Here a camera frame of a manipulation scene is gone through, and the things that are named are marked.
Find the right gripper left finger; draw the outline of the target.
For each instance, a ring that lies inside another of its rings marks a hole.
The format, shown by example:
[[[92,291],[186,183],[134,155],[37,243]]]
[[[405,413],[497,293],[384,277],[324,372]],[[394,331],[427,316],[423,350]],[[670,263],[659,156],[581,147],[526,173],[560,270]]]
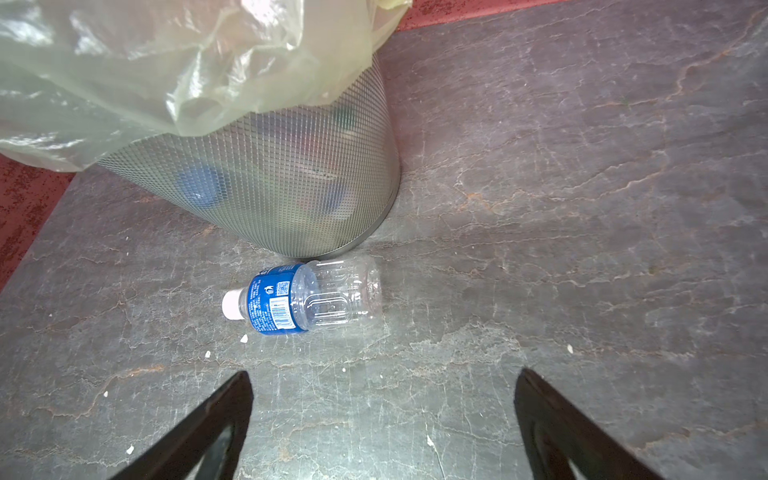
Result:
[[[116,479],[232,479],[253,405],[248,373],[230,377]]]

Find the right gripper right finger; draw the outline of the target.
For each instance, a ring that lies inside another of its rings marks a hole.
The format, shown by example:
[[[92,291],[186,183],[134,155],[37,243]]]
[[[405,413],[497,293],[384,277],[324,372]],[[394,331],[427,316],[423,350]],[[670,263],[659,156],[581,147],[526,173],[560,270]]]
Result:
[[[515,413],[535,479],[658,479],[638,460],[530,368],[516,380]]]

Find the blue label bottle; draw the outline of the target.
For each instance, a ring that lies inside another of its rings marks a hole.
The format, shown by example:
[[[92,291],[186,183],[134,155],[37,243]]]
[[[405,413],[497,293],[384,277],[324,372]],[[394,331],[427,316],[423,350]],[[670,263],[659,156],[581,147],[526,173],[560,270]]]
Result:
[[[221,301],[224,317],[263,335],[370,322],[382,314],[380,269],[369,256],[269,268]]]

